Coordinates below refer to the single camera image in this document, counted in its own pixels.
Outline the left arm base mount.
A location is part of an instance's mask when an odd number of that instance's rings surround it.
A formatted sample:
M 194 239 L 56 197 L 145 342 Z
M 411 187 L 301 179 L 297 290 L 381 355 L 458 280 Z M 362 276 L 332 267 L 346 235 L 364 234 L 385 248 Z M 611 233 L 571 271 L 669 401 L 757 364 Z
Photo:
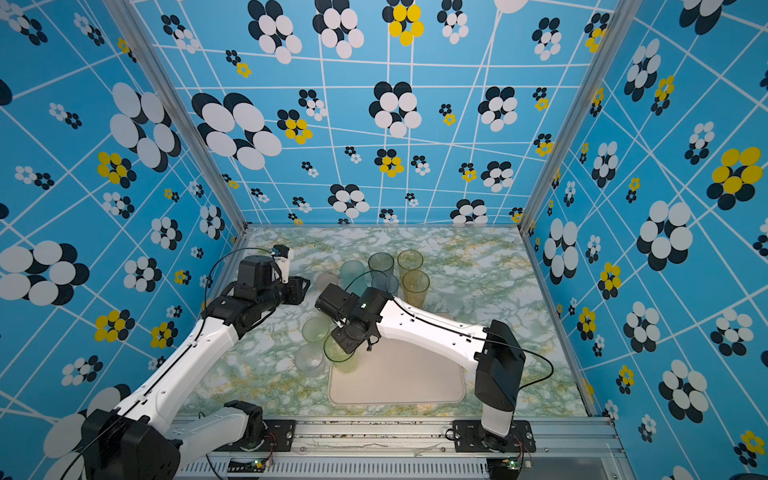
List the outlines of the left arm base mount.
M 244 439 L 236 442 L 232 448 L 235 452 L 290 452 L 295 438 L 296 426 L 295 420 L 265 420 L 261 440 Z

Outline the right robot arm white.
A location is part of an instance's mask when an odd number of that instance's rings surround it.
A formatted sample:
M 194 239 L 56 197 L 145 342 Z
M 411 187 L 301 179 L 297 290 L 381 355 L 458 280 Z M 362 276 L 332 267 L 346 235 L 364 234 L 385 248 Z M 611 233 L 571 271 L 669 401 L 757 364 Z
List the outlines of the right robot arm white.
M 480 425 L 498 438 L 512 433 L 526 353 L 510 327 L 459 323 L 421 310 L 384 290 L 368 287 L 358 296 L 328 285 L 315 308 L 336 324 L 331 336 L 347 354 L 380 339 L 403 341 L 447 358 L 474 375 L 483 404 Z

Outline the short pink dimpled cup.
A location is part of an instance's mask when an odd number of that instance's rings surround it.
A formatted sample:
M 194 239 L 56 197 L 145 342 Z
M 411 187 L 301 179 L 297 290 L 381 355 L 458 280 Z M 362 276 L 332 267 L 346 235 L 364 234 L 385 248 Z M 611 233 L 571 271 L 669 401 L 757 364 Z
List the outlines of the short pink dimpled cup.
M 339 276 L 332 272 L 321 273 L 315 281 L 315 287 L 319 292 L 324 291 L 331 284 L 339 284 Z

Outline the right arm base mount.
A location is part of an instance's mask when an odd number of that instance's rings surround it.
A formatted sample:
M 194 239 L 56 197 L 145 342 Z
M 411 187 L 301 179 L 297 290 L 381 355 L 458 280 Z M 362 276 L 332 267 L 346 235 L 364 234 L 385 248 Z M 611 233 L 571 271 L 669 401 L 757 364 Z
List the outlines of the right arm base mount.
M 458 453 L 534 453 L 536 442 L 528 421 L 514 420 L 505 436 L 493 434 L 480 420 L 454 420 L 444 437 Z

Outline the yellow tall glass front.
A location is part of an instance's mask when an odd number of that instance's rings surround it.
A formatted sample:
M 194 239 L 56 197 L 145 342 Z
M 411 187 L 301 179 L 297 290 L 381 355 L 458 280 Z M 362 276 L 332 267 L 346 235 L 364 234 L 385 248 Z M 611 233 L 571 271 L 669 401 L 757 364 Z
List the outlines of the yellow tall glass front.
M 422 308 L 431 285 L 430 277 L 419 269 L 408 270 L 402 276 L 401 284 L 405 302 L 416 308 Z

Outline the green tall glass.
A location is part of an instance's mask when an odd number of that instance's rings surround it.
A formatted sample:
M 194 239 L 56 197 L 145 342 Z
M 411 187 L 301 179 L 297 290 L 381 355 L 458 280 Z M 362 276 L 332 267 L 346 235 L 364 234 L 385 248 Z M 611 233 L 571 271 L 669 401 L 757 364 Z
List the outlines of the green tall glass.
M 350 374 L 358 368 L 358 359 L 354 353 L 346 353 L 332 335 L 323 343 L 323 352 L 331 365 L 343 374 Z

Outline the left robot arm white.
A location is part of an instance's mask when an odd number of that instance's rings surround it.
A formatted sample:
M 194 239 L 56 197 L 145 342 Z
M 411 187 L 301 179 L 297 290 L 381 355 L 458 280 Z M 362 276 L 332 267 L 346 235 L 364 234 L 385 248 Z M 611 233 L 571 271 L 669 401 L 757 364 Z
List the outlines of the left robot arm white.
M 303 302 L 310 282 L 291 275 L 291 256 L 287 246 L 276 245 L 266 255 L 243 258 L 236 280 L 204 308 L 179 349 L 117 406 L 87 415 L 74 461 L 86 478 L 172 479 L 219 447 L 259 447 L 269 440 L 262 408 L 240 400 L 185 427 L 172 422 L 228 350 L 278 307 Z

